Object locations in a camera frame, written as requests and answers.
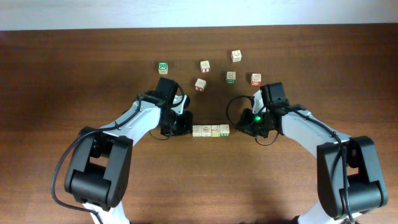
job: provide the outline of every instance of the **white background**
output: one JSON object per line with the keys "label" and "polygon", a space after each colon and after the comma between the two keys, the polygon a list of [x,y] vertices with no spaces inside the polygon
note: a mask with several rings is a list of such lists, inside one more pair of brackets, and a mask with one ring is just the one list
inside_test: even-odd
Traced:
{"label": "white background", "polygon": [[0,30],[398,22],[398,0],[0,0]]}

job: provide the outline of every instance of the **wood grain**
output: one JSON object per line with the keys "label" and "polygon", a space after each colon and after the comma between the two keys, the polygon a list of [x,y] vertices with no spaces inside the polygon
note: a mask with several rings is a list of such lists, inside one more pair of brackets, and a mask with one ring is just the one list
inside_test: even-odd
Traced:
{"label": "wood grain", "polygon": [[[249,83],[256,72],[263,84],[283,82],[291,103],[326,124],[372,138],[389,203],[359,220],[395,223],[397,40],[396,24],[0,32],[0,223],[92,223],[51,199],[55,165],[82,127],[108,124],[154,89],[163,61],[190,96],[195,124],[227,123],[229,99],[258,90]],[[232,63],[236,49],[243,59]],[[200,73],[201,60],[210,73]],[[236,84],[227,85],[232,70]],[[197,78],[207,81],[203,93]],[[245,106],[234,104],[234,120]],[[57,193],[77,204],[63,190],[66,169]],[[315,159],[283,136],[271,147],[236,131],[228,139],[144,136],[123,205],[134,223],[291,220],[318,200],[316,173]]]}

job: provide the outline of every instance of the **brown wooden surface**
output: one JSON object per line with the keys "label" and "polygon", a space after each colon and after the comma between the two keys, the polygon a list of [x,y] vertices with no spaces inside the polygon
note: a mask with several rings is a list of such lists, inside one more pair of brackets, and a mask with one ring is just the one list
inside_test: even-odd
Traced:
{"label": "brown wooden surface", "polygon": [[[232,63],[240,49],[242,62]],[[211,72],[201,74],[199,61]],[[269,26],[0,32],[0,223],[92,223],[51,199],[60,156],[84,126],[110,123],[155,88],[157,62],[191,98],[196,124],[225,124],[234,96],[283,82],[291,103],[376,143],[389,203],[361,223],[398,219],[398,25]],[[226,72],[237,73],[235,85]],[[204,93],[194,90],[207,81]],[[237,120],[248,103],[231,109]],[[57,182],[63,189],[67,164]],[[271,147],[229,138],[144,136],[134,147],[124,211],[133,222],[239,223],[292,219],[317,200],[316,161],[281,137]]]}

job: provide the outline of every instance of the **cube face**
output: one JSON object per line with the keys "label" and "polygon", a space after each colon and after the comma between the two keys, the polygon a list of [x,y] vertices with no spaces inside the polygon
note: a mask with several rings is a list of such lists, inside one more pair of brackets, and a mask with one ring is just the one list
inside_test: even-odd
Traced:
{"label": "cube face", "polygon": [[235,84],[236,72],[227,72],[226,73],[226,82],[230,84]]}
{"label": "cube face", "polygon": [[206,81],[198,78],[196,84],[195,84],[195,89],[199,91],[204,91],[206,87]]}
{"label": "cube face", "polygon": [[200,70],[202,73],[210,72],[210,62],[209,61],[200,62]]}
{"label": "cube face", "polygon": [[211,125],[211,137],[219,137],[220,133],[221,131],[219,125]]}
{"label": "cube face", "polygon": [[201,125],[193,125],[192,126],[192,136],[193,137],[201,137]]}
{"label": "cube face", "polygon": [[261,84],[261,74],[253,73],[251,75],[251,85],[258,86]]}
{"label": "cube face", "polygon": [[220,133],[222,137],[229,136],[229,125],[221,124],[220,125]]}
{"label": "cube face", "polygon": [[240,62],[242,60],[242,54],[240,50],[233,50],[231,53],[232,62]]}
{"label": "cube face", "polygon": [[165,62],[159,62],[158,71],[159,74],[165,75],[169,71],[169,66],[167,66],[167,63]]}
{"label": "cube face", "polygon": [[202,137],[210,137],[211,136],[211,125],[202,125],[201,126],[201,136]]}

